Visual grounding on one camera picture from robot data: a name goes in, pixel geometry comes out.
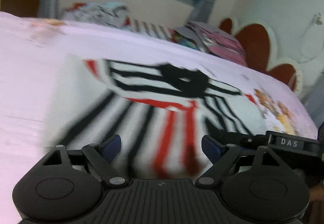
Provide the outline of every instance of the silver screw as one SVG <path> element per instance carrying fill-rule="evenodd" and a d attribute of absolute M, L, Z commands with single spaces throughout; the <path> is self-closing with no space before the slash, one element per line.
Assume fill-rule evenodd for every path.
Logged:
<path fill-rule="evenodd" d="M 202 177 L 198 180 L 198 182 L 202 185 L 211 185 L 214 183 L 214 180 L 211 177 Z"/>
<path fill-rule="evenodd" d="M 110 184 L 113 184 L 113 185 L 121 185 L 123 183 L 125 183 L 125 179 L 122 178 L 122 177 L 113 177 L 109 180 Z"/>

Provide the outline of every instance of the t-shirt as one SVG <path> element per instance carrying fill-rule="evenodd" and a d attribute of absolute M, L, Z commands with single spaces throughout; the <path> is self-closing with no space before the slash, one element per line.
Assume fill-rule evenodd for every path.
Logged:
<path fill-rule="evenodd" d="M 258 134 L 265 124 L 242 92 L 199 70 L 71 57 L 47 122 L 47 145 L 80 149 L 115 134 L 113 165 L 128 177 L 193 177 L 209 161 L 204 135 Z"/>

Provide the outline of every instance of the pink blanket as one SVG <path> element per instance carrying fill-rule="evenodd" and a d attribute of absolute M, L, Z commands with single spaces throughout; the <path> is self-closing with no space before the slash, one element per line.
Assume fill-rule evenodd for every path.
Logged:
<path fill-rule="evenodd" d="M 243 91 L 265 129 L 316 139 L 297 97 L 272 77 L 187 47 L 118 29 L 76 22 L 20 19 L 0 13 L 0 223 L 20 221 L 11 192 L 44 154 L 44 121 L 68 54 L 199 69 Z"/>

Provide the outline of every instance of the black circular cover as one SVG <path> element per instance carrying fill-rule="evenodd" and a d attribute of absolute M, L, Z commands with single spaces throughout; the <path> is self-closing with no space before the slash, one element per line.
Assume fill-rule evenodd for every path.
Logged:
<path fill-rule="evenodd" d="M 280 223 L 299 217 L 309 203 L 309 190 L 296 175 L 262 166 L 229 177 L 222 187 L 225 203 L 253 222 Z"/>
<path fill-rule="evenodd" d="M 26 175 L 13 190 L 17 210 L 29 219 L 46 223 L 71 220 L 93 209 L 101 198 L 100 182 L 85 172 L 42 175 Z"/>

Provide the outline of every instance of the brown headboard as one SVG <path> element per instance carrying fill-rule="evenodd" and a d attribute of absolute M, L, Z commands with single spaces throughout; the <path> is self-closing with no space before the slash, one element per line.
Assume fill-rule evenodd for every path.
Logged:
<path fill-rule="evenodd" d="M 289 85 L 292 91 L 300 92 L 302 87 L 301 71 L 297 62 L 291 59 L 272 59 L 271 54 L 274 34 L 269 35 L 269 28 L 259 23 L 250 23 L 240 29 L 233 29 L 233 21 L 224 19 L 219 28 L 228 34 L 233 34 L 241 43 L 246 52 L 246 61 L 249 68 L 267 74 Z"/>

